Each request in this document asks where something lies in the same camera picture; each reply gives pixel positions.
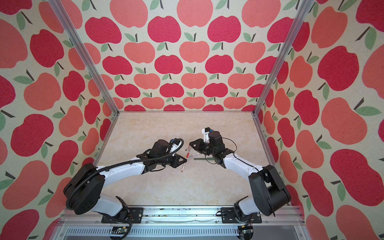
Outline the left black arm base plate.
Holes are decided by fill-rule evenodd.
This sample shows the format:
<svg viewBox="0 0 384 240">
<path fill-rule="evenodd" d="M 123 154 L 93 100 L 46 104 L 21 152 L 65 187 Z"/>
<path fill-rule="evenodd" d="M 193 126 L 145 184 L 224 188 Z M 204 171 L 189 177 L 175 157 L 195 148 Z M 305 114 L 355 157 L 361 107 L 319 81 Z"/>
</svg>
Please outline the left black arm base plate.
<svg viewBox="0 0 384 240">
<path fill-rule="evenodd" d="M 143 208 L 122 208 L 116 216 L 102 214 L 103 224 L 140 224 L 143 217 Z"/>
</svg>

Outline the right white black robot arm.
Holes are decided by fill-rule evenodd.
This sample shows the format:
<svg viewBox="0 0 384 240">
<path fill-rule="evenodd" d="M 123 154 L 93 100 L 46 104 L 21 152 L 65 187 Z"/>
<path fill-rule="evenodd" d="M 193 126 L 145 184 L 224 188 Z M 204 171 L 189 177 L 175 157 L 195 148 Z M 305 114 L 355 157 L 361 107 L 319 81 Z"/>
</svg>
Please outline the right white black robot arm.
<svg viewBox="0 0 384 240">
<path fill-rule="evenodd" d="M 257 213 L 273 215 L 291 202 L 291 194 L 274 166 L 262 167 L 239 157 L 235 151 L 225 146 L 223 139 L 220 132 L 207 128 L 203 139 L 190 142 L 189 145 L 196 152 L 212 156 L 216 164 L 249 181 L 252 197 L 245 197 L 234 204 L 239 222 L 245 222 Z"/>
</svg>

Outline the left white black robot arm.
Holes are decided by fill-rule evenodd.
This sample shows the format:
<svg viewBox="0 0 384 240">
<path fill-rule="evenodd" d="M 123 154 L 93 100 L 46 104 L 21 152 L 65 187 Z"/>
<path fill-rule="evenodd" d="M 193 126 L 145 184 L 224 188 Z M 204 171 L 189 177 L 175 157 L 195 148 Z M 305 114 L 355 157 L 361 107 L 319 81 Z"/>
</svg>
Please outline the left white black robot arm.
<svg viewBox="0 0 384 240">
<path fill-rule="evenodd" d="M 84 165 L 63 190 L 66 209 L 77 215 L 92 211 L 117 222 L 126 222 L 132 216 L 128 205 L 118 196 L 103 194 L 103 188 L 128 177 L 159 172 L 166 166 L 183 165 L 187 159 L 177 153 L 183 145 L 183 139 L 158 140 L 151 149 L 126 162 L 105 167 Z"/>
</svg>

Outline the red gel pen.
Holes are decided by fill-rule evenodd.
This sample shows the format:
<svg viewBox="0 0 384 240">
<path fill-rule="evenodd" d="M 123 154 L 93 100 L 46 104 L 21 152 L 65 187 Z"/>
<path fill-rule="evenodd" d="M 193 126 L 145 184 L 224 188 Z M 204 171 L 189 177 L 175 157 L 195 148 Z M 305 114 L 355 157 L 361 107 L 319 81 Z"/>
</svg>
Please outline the red gel pen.
<svg viewBox="0 0 384 240">
<path fill-rule="evenodd" d="M 184 171 L 184 168 L 185 168 L 185 165 L 186 165 L 186 163 L 187 163 L 187 160 L 186 160 L 186 162 L 183 164 L 183 166 L 182 166 L 182 170 L 181 170 L 181 172 L 183 173 L 183 171 Z"/>
</svg>

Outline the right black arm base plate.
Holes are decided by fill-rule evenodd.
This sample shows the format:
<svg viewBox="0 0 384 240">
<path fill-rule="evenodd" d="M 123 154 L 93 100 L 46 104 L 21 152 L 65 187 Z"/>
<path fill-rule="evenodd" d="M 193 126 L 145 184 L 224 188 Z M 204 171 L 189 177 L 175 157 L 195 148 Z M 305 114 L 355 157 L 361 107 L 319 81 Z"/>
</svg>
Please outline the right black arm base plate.
<svg viewBox="0 0 384 240">
<path fill-rule="evenodd" d="M 217 216 L 222 218 L 223 224 L 261 224 L 262 218 L 259 212 L 250 215 L 244 215 L 240 210 L 235 208 L 221 208 L 217 212 Z"/>
</svg>

